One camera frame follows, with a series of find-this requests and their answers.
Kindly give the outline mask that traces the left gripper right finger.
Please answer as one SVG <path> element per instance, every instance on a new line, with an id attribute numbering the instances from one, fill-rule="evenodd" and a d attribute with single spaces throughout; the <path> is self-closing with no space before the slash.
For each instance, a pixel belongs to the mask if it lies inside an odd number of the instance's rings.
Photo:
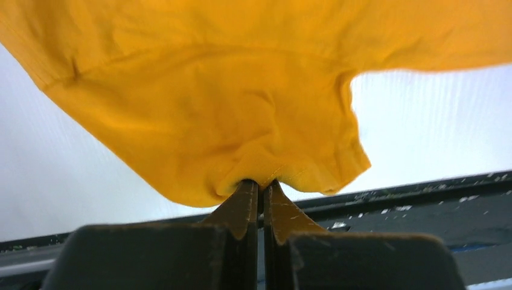
<path id="1" fill-rule="evenodd" d="M 267 289 L 464 289 L 455 259 L 434 236 L 332 233 L 273 181 L 263 191 Z"/>

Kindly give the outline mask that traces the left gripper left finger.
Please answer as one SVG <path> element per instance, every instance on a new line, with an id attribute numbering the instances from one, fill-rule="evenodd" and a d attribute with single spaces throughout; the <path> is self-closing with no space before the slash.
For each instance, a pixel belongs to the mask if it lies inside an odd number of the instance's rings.
<path id="1" fill-rule="evenodd" d="M 255 289 L 258 185 L 197 223 L 88 225 L 66 240 L 43 289 Z"/>

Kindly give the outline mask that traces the yellow t shirt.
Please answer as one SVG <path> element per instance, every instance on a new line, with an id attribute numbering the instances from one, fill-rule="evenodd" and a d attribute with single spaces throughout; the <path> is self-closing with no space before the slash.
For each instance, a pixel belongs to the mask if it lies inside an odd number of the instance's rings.
<path id="1" fill-rule="evenodd" d="M 1 43 L 173 202 L 244 179 L 333 195 L 370 168 L 351 81 L 511 62 L 510 1 L 2 1 Z"/>

